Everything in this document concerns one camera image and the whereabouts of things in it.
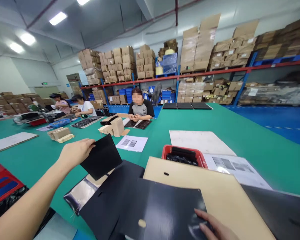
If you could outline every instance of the red shelf beam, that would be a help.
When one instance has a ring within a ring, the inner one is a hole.
[[[192,73],[192,74],[185,74],[185,75],[178,75],[178,76],[169,76],[169,77],[161,77],[161,78],[149,78],[149,79],[136,80],[136,81],[130,81],[130,82],[118,82],[118,83],[111,83],[111,84],[104,84],[104,85],[86,86],[86,87],[81,87],[81,89],[95,88],[95,87],[110,87],[110,86],[115,86],[115,85],[127,85],[127,84],[142,83],[142,82],[154,82],[154,81],[162,81],[162,80],[169,80],[169,79],[179,80],[179,78],[207,76],[207,75],[230,73],[230,72],[246,71],[247,73],[249,73],[252,70],[265,69],[265,68],[274,68],[274,67],[294,66],[294,65],[300,65],[300,61],[277,63],[277,64],[274,64],[274,66],[272,64],[269,64],[269,65],[255,66],[255,67],[232,68],[232,69],[227,69],[227,70],[217,70],[217,71],[211,71],[211,72]]]

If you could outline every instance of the ceiling light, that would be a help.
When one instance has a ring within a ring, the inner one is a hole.
[[[59,12],[57,15],[55,15],[49,22],[55,26],[62,20],[64,20],[67,17],[63,12]]]
[[[83,6],[83,5],[85,5],[87,2],[89,2],[90,0],[77,0],[77,2],[81,5],[81,6]]]
[[[17,52],[17,53],[21,53],[21,52],[24,51],[23,47],[21,47],[21,46],[20,46],[19,44],[17,44],[17,43],[11,43],[11,44],[10,44],[10,48],[11,48],[13,51]]]
[[[34,36],[32,36],[29,33],[25,33],[23,34],[20,39],[27,45],[31,46],[32,44],[34,44],[34,42],[36,41],[36,39],[34,38]]]

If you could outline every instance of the black mat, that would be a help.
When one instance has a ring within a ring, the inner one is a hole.
[[[200,189],[173,187],[138,179],[129,206],[120,216],[118,229],[131,239],[207,239],[194,208],[206,211]],[[144,220],[146,227],[139,226]]]
[[[123,160],[80,211],[98,240],[117,239],[122,209],[131,200],[130,187],[143,177],[144,168]]]
[[[177,103],[178,109],[193,109],[190,103]]]
[[[110,134],[96,141],[94,145],[96,146],[80,165],[91,177],[98,180],[119,166],[122,160]]]
[[[191,105],[193,106],[194,109],[207,109],[207,110],[211,110],[212,108],[210,106],[208,106],[206,103],[204,102],[200,102],[200,103],[191,103]]]
[[[177,109],[176,103],[165,103],[162,107],[163,109]]]
[[[241,186],[276,239],[300,239],[300,197]]]

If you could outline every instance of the hole in cardboard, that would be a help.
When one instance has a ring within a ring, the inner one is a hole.
[[[143,219],[139,219],[138,225],[142,228],[145,228],[147,226],[146,221]]]

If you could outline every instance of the red plastic bin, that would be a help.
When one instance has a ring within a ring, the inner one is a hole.
[[[164,145],[163,151],[162,151],[162,156],[161,156],[162,159],[167,159],[167,154],[171,153],[172,147],[177,147],[177,146]],[[183,148],[183,149],[195,152],[196,153],[196,159],[197,159],[199,167],[208,169],[208,166],[207,166],[206,161],[204,160],[203,154],[199,150],[191,149],[191,148],[184,148],[184,147],[178,147],[178,148]]]

